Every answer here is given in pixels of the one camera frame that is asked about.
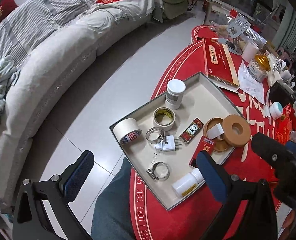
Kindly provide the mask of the red cigarette-style box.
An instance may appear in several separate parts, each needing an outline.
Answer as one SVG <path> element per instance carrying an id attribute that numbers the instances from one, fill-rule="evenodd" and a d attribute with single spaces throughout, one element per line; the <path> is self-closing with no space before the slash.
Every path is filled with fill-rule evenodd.
<path id="1" fill-rule="evenodd" d="M 198 154 L 202 151 L 206 151 L 208 154 L 212 154 L 214 150 L 215 142 L 213 140 L 210 140 L 209 138 L 202 136 L 200 139 L 200 142 L 189 162 L 189 165 L 196 168 L 197 163 L 196 163 L 196 158 Z"/>

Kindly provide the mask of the colourful mahjong lighter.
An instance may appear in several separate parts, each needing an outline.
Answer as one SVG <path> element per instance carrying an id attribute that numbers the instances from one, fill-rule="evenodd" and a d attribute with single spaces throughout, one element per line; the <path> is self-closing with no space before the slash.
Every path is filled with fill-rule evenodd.
<path id="1" fill-rule="evenodd" d="M 195 118 L 193 122 L 180 134 L 179 139 L 187 145 L 202 130 L 204 124 L 199 118 Z"/>

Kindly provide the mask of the white masking tape roll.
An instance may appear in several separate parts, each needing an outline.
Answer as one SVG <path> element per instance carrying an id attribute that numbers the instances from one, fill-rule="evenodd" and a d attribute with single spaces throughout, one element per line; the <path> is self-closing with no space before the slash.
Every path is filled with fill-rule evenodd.
<path id="1" fill-rule="evenodd" d="M 114 126 L 113 133 L 119 144 L 126 145 L 138 139 L 142 134 L 142 130 L 134 118 L 127 118 Z"/>

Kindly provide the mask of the yellow-core tape roll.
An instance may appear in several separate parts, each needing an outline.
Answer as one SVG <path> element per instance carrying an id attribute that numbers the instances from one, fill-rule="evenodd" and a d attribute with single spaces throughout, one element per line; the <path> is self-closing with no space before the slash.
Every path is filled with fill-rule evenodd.
<path id="1" fill-rule="evenodd" d="M 158 107 L 153 113 L 152 120 L 155 127 L 169 131 L 175 124 L 176 115 L 168 107 Z"/>

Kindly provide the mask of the large red fruit carton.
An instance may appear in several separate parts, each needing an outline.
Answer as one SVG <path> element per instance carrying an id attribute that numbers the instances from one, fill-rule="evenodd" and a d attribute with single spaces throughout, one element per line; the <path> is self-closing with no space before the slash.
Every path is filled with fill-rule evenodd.
<path id="1" fill-rule="evenodd" d="M 275 140 L 283 145 L 290 141 L 290 133 L 296 132 L 295 110 L 289 103 L 283 108 L 283 115 L 275 121 Z"/>

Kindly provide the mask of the small white pill bottle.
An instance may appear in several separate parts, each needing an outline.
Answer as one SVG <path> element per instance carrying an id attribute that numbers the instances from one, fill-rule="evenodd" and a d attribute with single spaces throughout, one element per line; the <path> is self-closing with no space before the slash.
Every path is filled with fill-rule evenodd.
<path id="1" fill-rule="evenodd" d="M 181 179 L 172 184 L 172 189 L 179 198 L 188 195 L 204 180 L 200 170 L 194 168 L 191 172 L 184 175 Z"/>

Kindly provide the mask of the white teal-lid cream jar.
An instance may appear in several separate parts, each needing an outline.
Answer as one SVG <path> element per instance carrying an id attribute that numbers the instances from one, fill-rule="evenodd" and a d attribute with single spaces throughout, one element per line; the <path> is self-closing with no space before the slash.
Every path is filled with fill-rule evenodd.
<path id="1" fill-rule="evenodd" d="M 283 115 L 283 107 L 279 102 L 274 102 L 269 107 L 270 116 L 277 120 Z"/>

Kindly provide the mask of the black box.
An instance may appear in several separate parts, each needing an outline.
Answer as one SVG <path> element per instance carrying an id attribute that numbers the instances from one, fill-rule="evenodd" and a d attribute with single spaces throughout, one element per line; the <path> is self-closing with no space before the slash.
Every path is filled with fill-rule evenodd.
<path id="1" fill-rule="evenodd" d="M 284 86 L 281 85 L 279 82 L 275 82 L 269 90 L 270 92 L 268 99 L 272 103 L 279 102 L 283 108 L 286 107 L 288 104 L 290 104 L 291 106 L 294 105 L 294 96 L 290 94 L 290 92 L 288 92 L 288 90 L 286 90 Z"/>

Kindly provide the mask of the white plug adapter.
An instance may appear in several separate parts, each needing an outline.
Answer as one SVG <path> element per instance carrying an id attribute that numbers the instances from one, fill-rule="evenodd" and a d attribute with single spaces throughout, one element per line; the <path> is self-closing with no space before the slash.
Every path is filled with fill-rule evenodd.
<path id="1" fill-rule="evenodd" d="M 173 135 L 167 135 L 165 141 L 155 144 L 155 149 L 163 152 L 171 152 L 177 150 L 179 146 L 182 146 L 182 143 L 178 138 L 176 139 Z"/>

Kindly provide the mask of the shallow cardboard box tray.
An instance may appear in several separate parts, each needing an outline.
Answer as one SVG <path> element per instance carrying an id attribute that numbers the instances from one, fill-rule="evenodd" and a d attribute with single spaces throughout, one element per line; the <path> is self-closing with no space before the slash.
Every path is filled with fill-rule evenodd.
<path id="1" fill-rule="evenodd" d="M 199 72 L 184 82 L 186 90 L 183 100 L 179 109 L 175 111 L 175 123 L 168 131 L 168 134 L 178 138 L 196 118 L 206 123 L 212 118 L 224 119 L 231 114 L 241 115 L 241 112 L 224 92 L 203 73 Z M 154 126 L 154 111 L 164 105 L 165 94 L 160 94 L 126 115 L 126 119 L 133 118 L 136 120 L 136 126 L 141 129 L 142 133 L 139 138 L 126 145 L 120 145 L 120 147 L 156 200 L 160 202 L 164 209 L 171 210 L 187 199 L 187 197 L 179 198 L 173 191 L 172 184 L 193 169 L 189 162 L 203 133 L 199 132 L 189 144 L 181 144 L 179 149 L 175 151 L 157 151 L 147 141 L 145 134 Z M 153 180 L 146 172 L 153 163 L 158 161 L 166 163 L 170 168 L 170 175 L 166 180 Z"/>

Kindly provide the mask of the red round tablecloth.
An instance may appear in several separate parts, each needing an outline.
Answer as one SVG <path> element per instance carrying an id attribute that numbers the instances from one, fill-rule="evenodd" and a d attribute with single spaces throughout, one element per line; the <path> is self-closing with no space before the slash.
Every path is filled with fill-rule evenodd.
<path id="1" fill-rule="evenodd" d="M 203 43 L 198 38 L 216 38 L 214 31 L 207 25 L 192 29 L 193 42 L 183 49 L 168 66 L 155 88 L 153 97 L 166 91 L 171 79 L 184 80 L 198 72 L 204 72 Z M 263 105 L 247 93 L 239 90 L 224 93 L 238 107 L 250 124 L 251 133 L 264 133 L 273 138 L 281 138 L 279 120 L 269 121 L 264 116 Z M 265 178 L 270 188 L 277 185 L 274 170 L 251 150 L 235 149 L 224 164 L 229 173 L 242 179 L 256 181 Z M 192 196 L 174 209 L 167 211 L 150 192 L 140 176 L 132 170 L 130 177 L 130 214 L 136 239 L 199 239 L 220 209 L 210 190 L 202 186 Z"/>

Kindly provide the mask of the gold-lid glass jar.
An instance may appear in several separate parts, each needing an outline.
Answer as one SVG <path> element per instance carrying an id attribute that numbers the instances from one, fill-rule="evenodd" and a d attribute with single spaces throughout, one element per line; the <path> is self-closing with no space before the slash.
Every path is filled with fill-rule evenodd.
<path id="1" fill-rule="evenodd" d="M 269 60 L 265 55 L 257 54 L 248 63 L 248 72 L 257 82 L 263 82 L 270 72 Z"/>

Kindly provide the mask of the white-lid supplement bottle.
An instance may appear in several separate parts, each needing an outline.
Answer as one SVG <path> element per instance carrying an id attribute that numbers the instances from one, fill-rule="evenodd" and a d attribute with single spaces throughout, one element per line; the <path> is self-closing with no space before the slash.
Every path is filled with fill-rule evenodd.
<path id="1" fill-rule="evenodd" d="M 186 85 L 182 80 L 172 79 L 167 83 L 165 104 L 170 109 L 178 109 L 181 105 Z"/>

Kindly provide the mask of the white cylinder cup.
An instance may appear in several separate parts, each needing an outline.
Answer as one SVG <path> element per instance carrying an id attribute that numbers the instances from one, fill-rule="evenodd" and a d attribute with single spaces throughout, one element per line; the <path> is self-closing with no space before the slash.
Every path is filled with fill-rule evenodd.
<path id="1" fill-rule="evenodd" d="M 248 42 L 244 48 L 244 51 L 241 57 L 245 62 L 250 62 L 251 59 L 257 54 L 258 51 L 259 51 L 259 48 L 256 43 Z"/>

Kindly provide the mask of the grey curved sofa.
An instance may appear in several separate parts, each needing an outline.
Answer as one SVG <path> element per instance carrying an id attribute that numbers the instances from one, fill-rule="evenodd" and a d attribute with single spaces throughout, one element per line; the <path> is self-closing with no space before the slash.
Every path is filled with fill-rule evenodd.
<path id="1" fill-rule="evenodd" d="M 43 120 L 75 79 L 117 40 L 147 20 L 163 19 L 163 0 L 27 0 L 0 23 L 0 59 L 20 72 L 0 116 L 0 214 Z"/>

